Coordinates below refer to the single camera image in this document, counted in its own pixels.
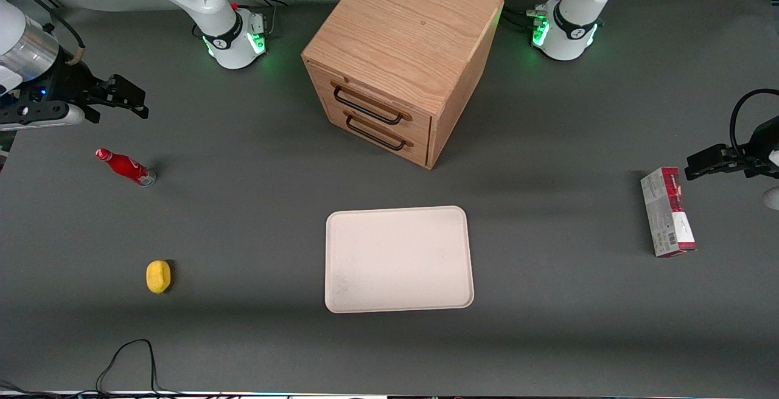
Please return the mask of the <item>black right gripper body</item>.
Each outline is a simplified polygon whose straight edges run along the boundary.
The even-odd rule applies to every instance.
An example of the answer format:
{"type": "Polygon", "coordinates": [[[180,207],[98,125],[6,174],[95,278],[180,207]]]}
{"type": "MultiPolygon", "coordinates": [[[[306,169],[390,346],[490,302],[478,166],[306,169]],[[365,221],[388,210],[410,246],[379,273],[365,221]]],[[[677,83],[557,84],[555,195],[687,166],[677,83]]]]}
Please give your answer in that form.
{"type": "Polygon", "coordinates": [[[103,81],[83,63],[55,63],[40,77],[2,96],[2,123],[82,123],[85,103],[103,81]]]}

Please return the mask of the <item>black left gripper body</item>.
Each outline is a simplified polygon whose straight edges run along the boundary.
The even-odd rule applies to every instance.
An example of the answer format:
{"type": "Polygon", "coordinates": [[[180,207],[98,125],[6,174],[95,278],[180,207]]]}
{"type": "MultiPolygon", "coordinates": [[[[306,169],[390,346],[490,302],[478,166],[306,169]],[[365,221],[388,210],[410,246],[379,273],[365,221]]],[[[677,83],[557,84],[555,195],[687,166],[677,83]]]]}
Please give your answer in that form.
{"type": "Polygon", "coordinates": [[[732,146],[731,172],[744,172],[746,178],[767,176],[778,178],[778,117],[763,122],[753,131],[745,144],[736,141],[736,116],[729,121],[729,138],[732,146]]]}

